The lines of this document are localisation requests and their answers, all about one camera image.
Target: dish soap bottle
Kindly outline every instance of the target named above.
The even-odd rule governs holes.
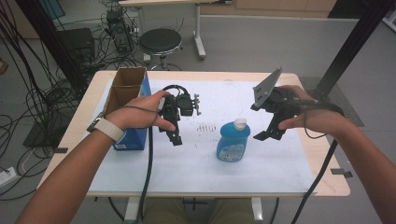
[[[236,119],[224,124],[221,129],[217,156],[221,161],[240,161],[247,147],[250,128],[246,119]]]

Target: leg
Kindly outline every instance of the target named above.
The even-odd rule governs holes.
[[[188,224],[183,202],[179,198],[147,198],[144,224]]]
[[[250,198],[216,199],[210,224],[255,223]]]

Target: power strip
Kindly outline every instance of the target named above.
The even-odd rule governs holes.
[[[6,184],[10,183],[11,181],[13,181],[14,179],[17,179],[18,176],[15,173],[14,167],[9,167],[6,171],[3,171],[2,173],[0,173],[0,188],[2,188],[3,186],[5,186]]]

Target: cardboard box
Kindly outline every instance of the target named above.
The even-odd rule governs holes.
[[[141,95],[151,95],[149,77],[145,67],[124,67],[117,71],[105,105],[105,115],[125,105]],[[113,144],[116,150],[143,150],[147,128],[130,128],[124,137]]]

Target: person's right hand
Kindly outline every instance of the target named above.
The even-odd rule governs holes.
[[[282,86],[281,88],[291,90],[300,100],[314,100],[298,86]],[[339,113],[327,109],[308,108],[306,115],[306,128],[317,133],[335,135],[343,128],[346,122],[349,122]],[[305,113],[302,113],[292,119],[285,119],[279,123],[278,128],[280,130],[302,128],[304,127],[304,117]]]

